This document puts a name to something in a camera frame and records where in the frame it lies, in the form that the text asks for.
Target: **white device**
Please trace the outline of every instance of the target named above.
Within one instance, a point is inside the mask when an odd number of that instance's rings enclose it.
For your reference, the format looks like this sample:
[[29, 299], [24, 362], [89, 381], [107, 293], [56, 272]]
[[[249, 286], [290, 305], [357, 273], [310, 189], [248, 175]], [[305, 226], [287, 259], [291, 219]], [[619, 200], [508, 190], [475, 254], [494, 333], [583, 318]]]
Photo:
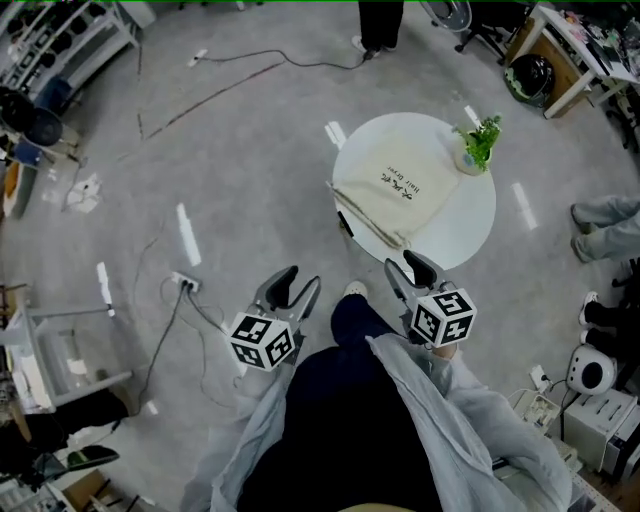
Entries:
[[567, 371], [567, 386], [583, 395], [600, 395], [613, 386], [616, 364], [589, 345], [573, 351]]
[[626, 482], [640, 466], [640, 406], [629, 416], [607, 443], [602, 469], [616, 480]]
[[595, 471], [602, 469], [607, 444], [636, 407], [638, 399], [615, 389], [583, 395], [564, 413], [565, 442]]

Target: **power strip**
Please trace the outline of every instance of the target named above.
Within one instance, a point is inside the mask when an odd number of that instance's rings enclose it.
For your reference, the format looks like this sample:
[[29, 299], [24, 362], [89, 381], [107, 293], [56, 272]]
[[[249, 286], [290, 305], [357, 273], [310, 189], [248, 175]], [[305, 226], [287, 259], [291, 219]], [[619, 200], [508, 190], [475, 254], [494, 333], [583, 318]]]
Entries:
[[180, 272], [171, 272], [171, 280], [180, 286], [181, 283], [186, 282], [191, 285], [191, 293], [198, 293], [200, 289], [200, 281], [196, 281], [193, 277], [181, 274]]

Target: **black helmet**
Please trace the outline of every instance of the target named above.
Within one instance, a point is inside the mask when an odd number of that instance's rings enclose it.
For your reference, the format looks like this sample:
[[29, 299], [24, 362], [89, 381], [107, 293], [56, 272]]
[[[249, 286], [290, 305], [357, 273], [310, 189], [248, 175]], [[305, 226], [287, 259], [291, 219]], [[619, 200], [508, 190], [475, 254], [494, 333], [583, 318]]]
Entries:
[[555, 84], [553, 66], [542, 55], [523, 55], [504, 70], [504, 81], [518, 101], [542, 107]]

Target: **gray jacket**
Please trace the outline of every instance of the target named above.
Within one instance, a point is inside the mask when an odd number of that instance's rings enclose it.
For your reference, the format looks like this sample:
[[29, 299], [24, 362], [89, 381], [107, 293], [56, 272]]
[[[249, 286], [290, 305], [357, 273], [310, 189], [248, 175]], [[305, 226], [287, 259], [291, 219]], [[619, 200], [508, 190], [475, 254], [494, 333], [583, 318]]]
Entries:
[[[571, 476], [554, 445], [478, 382], [460, 350], [449, 361], [427, 351], [410, 356], [393, 334], [369, 343], [411, 413], [443, 512], [567, 510]], [[282, 436], [289, 377], [280, 371], [259, 400], [243, 402], [240, 423], [212, 431], [181, 512], [235, 511], [245, 479]], [[520, 471], [500, 481], [491, 470], [498, 457]]]

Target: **round white table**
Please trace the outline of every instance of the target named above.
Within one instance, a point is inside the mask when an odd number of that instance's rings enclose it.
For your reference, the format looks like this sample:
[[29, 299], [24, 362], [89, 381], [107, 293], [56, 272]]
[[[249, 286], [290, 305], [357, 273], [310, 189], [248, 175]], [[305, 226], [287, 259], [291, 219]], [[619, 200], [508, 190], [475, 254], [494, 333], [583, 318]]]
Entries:
[[[496, 213], [496, 189], [491, 173], [468, 176], [457, 170], [453, 148], [459, 136], [451, 130], [451, 125], [424, 114], [403, 112], [376, 117], [353, 132], [333, 167], [334, 182], [347, 177], [377, 144], [393, 133], [406, 138], [417, 151], [435, 152], [439, 160], [450, 162], [460, 183], [440, 211], [415, 233], [408, 247], [445, 270], [461, 265], [482, 247]], [[402, 257], [403, 249], [389, 247], [337, 200], [336, 209], [349, 224], [354, 240], [371, 256], [382, 262], [391, 258], [403, 270], [411, 271]]]

